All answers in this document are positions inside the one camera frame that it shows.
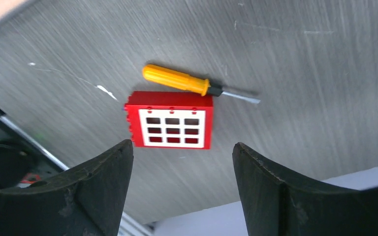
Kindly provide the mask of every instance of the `white wall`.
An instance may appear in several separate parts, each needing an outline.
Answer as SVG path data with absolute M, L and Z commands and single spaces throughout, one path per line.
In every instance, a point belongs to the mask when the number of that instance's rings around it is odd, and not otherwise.
M 378 186 L 378 167 L 324 182 L 351 188 Z M 165 219 L 156 224 L 155 236 L 248 236 L 241 202 Z

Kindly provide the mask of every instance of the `scratch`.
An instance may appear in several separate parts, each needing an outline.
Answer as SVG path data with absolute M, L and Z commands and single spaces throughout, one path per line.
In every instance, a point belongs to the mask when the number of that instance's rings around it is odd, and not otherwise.
M 292 206 L 293 206 L 293 207 L 296 207 L 296 205 L 295 205 L 295 201 L 293 200 L 292 196 L 289 196 L 289 197 L 290 197 L 290 202 L 292 203 Z
M 36 66 L 37 64 L 34 63 L 34 62 L 30 62 L 30 63 L 28 63 L 28 65 L 29 65 L 29 66 Z M 82 79 L 82 78 L 80 78 L 80 77 L 78 77 L 78 76 L 75 76 L 75 75 L 70 74 L 70 73 L 67 73 L 67 72 L 63 72 L 63 71 L 58 70 L 58 69 L 52 69 L 52 68 L 48 68 L 48 69 L 39 69 L 39 68 L 34 68 L 34 70 L 41 70 L 41 71 L 47 71 L 47 72 L 56 71 L 56 72 L 59 72 L 59 73 L 65 74 L 65 75 L 72 76 L 72 77 L 74 77 L 74 78 L 76 78 L 76 79 L 79 79 L 79 80 L 81 80 L 81 81 L 87 83 L 88 85 L 92 85 L 92 86 L 94 86 L 91 82 L 89 82 L 89 81 L 87 81 L 87 80 L 85 80 L 85 79 Z
M 104 88 L 102 85 L 97 85 L 95 88 L 104 91 L 104 92 L 107 93 L 109 96 L 111 96 L 111 97 L 114 98 L 116 101 L 118 101 L 118 99 L 117 99 L 117 98 L 116 98 L 111 92 L 109 92 L 108 90 L 106 90 L 106 88 Z
M 48 72 L 51 72 L 51 70 L 44 70 L 44 69 L 37 69 L 37 68 L 34 68 L 34 70 L 41 70 L 41 71 L 48 71 Z
M 333 31 L 304 31 L 304 34 L 332 34 Z
M 29 66 L 36 66 L 37 64 L 34 63 L 34 62 L 30 62 L 28 63 Z M 61 71 L 61 70 L 58 70 L 58 69 L 53 69 L 53 68 L 49 68 L 49 69 L 39 69 L 39 68 L 34 68 L 34 70 L 40 70 L 40 71 L 47 71 L 47 72 L 59 72 L 59 73 L 62 73 L 62 74 L 65 74 L 65 75 L 69 75 L 69 76 L 72 76 L 78 80 L 81 80 L 83 82 L 85 82 L 86 84 L 88 85 L 91 85 L 92 87 L 94 88 L 97 88 L 97 89 L 100 89 L 102 90 L 103 92 L 107 93 L 109 96 L 111 96 L 113 99 L 115 99 L 116 101 L 118 101 L 118 99 L 111 93 L 109 92 L 108 90 L 106 90 L 106 88 L 104 88 L 102 85 L 93 85 L 91 82 L 85 80 L 85 79 L 82 79 L 76 75 L 73 75 L 73 74 L 70 74 L 70 73 L 67 73 L 67 72 L 64 72 L 64 71 Z
M 257 28 L 257 29 L 271 30 L 271 31 L 280 31 L 280 29 L 272 28 L 272 27 L 267 27 L 267 26 L 256 26 L 256 25 L 253 25 L 253 24 L 243 23 L 243 22 L 241 22 L 240 24 L 241 25 L 246 25 L 246 26 L 251 26 L 251 27 Z

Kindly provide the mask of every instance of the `gray metal surface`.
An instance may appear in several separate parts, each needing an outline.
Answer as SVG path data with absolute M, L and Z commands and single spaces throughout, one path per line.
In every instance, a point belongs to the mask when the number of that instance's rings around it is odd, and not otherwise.
M 0 26 L 0 107 L 74 166 L 129 138 L 133 90 L 173 90 L 148 62 L 262 102 L 216 98 L 211 150 L 136 148 L 141 223 L 239 200 L 239 141 L 316 179 L 378 166 L 378 0 L 42 0 Z

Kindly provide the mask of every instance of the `flathead screwdriver tip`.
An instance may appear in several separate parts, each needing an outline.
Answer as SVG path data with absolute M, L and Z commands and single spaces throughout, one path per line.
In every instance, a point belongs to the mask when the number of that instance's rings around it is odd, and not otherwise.
M 257 99 L 257 98 L 241 96 L 241 95 L 231 93 L 231 92 L 227 92 L 227 91 L 223 91 L 222 94 L 227 95 L 227 96 L 231 96 L 231 97 L 236 97 L 236 98 L 239 98 L 239 99 L 243 99 L 245 101 L 248 101 L 248 102 L 254 103 L 254 104 L 259 104 L 261 102 L 261 100 Z

